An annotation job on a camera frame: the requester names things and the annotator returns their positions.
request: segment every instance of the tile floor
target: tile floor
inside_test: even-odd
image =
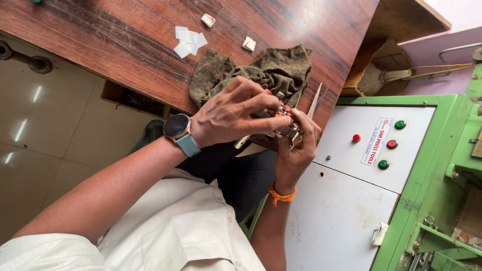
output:
[[[152,116],[100,98],[105,80],[0,34],[27,55],[48,57],[46,75],[0,61],[0,244],[97,171],[125,157]],[[264,148],[252,144],[242,155]]]

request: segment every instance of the wooden table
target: wooden table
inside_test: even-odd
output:
[[[312,48],[312,73],[299,108],[320,82],[328,93],[314,116],[323,129],[375,12],[378,0],[27,0],[0,1],[0,29],[181,111],[207,47],[248,65],[268,47]],[[201,16],[216,19],[208,28]],[[174,52],[174,27],[204,33],[197,56]],[[242,48],[246,36],[256,49]]]

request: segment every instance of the left hand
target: left hand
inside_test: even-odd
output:
[[[265,93],[255,82],[238,76],[212,97],[192,117],[191,136],[199,148],[225,143],[253,134],[273,134],[290,124],[288,116],[253,119],[251,113],[263,108],[277,111],[279,100]]]
[[[280,195],[290,195],[298,179],[315,159],[321,128],[305,113],[292,109],[291,114],[300,124],[301,133],[290,149],[289,137],[277,134],[278,155],[275,160],[276,181],[274,190]]]

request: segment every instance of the black trousers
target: black trousers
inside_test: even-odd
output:
[[[241,149],[235,149],[234,142],[205,147],[201,153],[177,166],[193,176],[203,178],[208,184],[217,178],[218,186],[226,202],[234,208],[238,222],[259,204],[276,180],[275,152],[265,150],[236,157],[250,143],[246,142]]]

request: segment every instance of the label sticker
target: label sticker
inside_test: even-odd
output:
[[[360,163],[375,167],[394,120],[393,118],[378,118]]]

